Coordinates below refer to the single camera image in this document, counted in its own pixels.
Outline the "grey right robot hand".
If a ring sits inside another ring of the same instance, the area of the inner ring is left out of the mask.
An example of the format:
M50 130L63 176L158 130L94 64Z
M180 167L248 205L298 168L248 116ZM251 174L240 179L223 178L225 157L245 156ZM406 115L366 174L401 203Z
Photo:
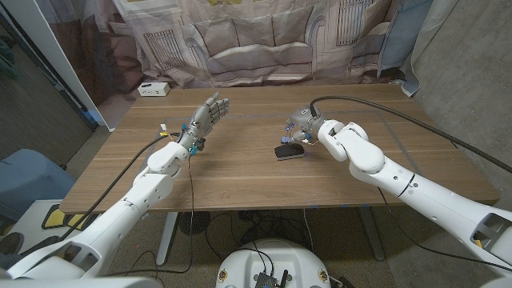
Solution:
M318 132L325 122L318 110L311 112L308 106L304 106L289 115L286 120L285 130L289 134L286 143L315 144L318 141Z

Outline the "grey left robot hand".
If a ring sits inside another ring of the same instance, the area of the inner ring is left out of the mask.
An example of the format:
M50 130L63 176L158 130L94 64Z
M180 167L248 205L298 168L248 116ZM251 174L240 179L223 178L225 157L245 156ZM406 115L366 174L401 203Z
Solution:
M219 92L214 93L196 109L178 140L192 154L203 149L205 137L229 111L229 99L218 99L218 96Z

